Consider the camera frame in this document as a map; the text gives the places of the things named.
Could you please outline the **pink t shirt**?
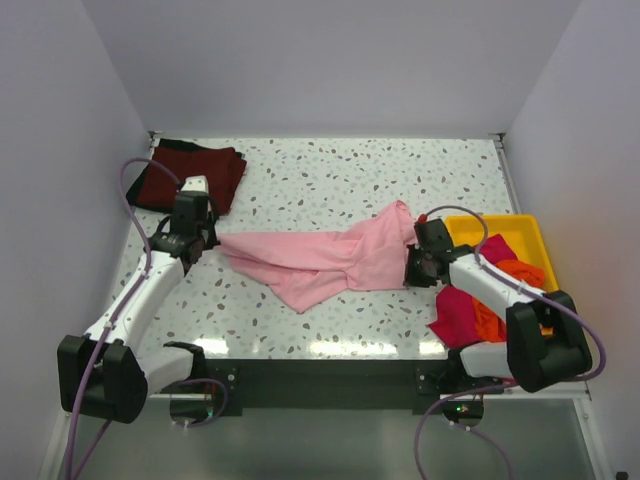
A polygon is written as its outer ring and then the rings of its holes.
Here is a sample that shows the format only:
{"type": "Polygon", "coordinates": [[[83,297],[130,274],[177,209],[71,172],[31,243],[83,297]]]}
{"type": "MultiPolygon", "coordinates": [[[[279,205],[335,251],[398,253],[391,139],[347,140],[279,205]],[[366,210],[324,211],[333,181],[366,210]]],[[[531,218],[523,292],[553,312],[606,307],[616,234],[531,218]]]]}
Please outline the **pink t shirt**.
{"type": "Polygon", "coordinates": [[[303,313],[346,290],[402,289],[413,225],[398,200],[347,231],[225,234],[221,251],[234,271],[303,313]]]}

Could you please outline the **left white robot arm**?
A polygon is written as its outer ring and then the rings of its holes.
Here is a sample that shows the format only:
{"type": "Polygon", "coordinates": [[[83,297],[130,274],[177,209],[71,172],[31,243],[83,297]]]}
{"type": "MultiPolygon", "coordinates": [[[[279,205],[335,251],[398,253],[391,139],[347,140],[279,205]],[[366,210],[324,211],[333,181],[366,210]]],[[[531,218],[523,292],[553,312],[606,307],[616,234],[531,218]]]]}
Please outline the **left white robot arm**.
{"type": "Polygon", "coordinates": [[[142,358],[138,349],[166,297],[219,241],[210,195],[184,184],[174,209],[146,240],[133,277],[110,308],[81,336],[66,336],[57,349],[61,406],[68,413],[129,424],[146,399],[176,384],[185,392],[207,380],[201,347],[170,341],[142,358]]]}

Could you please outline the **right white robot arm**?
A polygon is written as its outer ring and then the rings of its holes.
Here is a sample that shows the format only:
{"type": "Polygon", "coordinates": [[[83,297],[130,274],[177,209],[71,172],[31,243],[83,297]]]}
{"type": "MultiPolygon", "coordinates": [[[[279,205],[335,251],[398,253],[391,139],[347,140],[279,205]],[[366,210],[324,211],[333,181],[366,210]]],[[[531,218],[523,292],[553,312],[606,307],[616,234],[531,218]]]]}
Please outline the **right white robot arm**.
{"type": "Polygon", "coordinates": [[[481,378],[513,380],[537,392],[589,372],[593,359],[571,296],[547,293],[517,280],[467,245],[456,246],[440,219],[414,224],[405,283],[454,287],[480,301],[506,325],[503,343],[479,342],[455,349],[445,369],[448,386],[469,392],[481,378]]]}

